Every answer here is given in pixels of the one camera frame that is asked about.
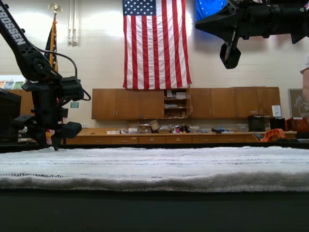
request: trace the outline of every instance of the green sign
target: green sign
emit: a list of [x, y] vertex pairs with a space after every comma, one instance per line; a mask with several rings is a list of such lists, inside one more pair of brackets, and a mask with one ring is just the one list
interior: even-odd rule
[[71, 102], [71, 108], [79, 108], [79, 102]]

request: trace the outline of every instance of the bulletin board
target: bulletin board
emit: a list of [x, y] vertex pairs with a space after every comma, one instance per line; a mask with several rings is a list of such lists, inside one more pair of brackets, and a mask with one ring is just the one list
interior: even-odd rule
[[290, 111], [292, 117], [305, 117], [309, 119], [309, 103], [301, 88], [289, 89]]
[[21, 89], [26, 79], [21, 75], [0, 75], [0, 88]]

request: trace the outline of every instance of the black robotic arm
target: black robotic arm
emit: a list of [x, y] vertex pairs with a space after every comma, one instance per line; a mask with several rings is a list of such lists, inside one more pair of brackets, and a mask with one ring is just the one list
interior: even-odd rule
[[239, 38], [252, 36], [269, 38], [270, 35], [291, 34], [295, 44], [309, 36], [308, 0], [227, 0], [218, 13], [196, 22], [196, 29], [224, 40], [220, 58], [227, 69], [237, 67], [241, 52]]
[[68, 109], [62, 108], [69, 101], [84, 100], [86, 93], [77, 79], [77, 69], [74, 61], [75, 76], [62, 78], [56, 72], [41, 52], [45, 52], [32, 45], [24, 35], [8, 11], [8, 5], [0, 0], [0, 33], [14, 52], [18, 67], [27, 79], [22, 86], [25, 91], [31, 91], [35, 116], [20, 116], [13, 121], [12, 126], [22, 130], [27, 126], [27, 133], [35, 139], [41, 147], [48, 147], [46, 131], [54, 130], [52, 143], [58, 150], [62, 139], [74, 138], [82, 129], [81, 124], [69, 122], [62, 124], [68, 116]]

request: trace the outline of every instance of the wooden counter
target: wooden counter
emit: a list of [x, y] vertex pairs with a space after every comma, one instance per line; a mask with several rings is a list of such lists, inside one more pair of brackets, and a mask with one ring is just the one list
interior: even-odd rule
[[[253, 132], [187, 133], [187, 134], [113, 134], [104, 129], [83, 129], [76, 138], [67, 139], [69, 145], [99, 144], [202, 144], [202, 143], [254, 143]], [[285, 132], [287, 139], [296, 138], [297, 132]]]

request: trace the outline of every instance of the black box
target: black box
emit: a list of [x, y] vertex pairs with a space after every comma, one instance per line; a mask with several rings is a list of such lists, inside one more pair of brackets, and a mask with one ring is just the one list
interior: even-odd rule
[[271, 118], [269, 122], [270, 129], [282, 129], [283, 131], [286, 131], [285, 118]]
[[250, 132], [264, 132], [265, 117], [261, 115], [254, 115], [248, 117], [249, 131]]

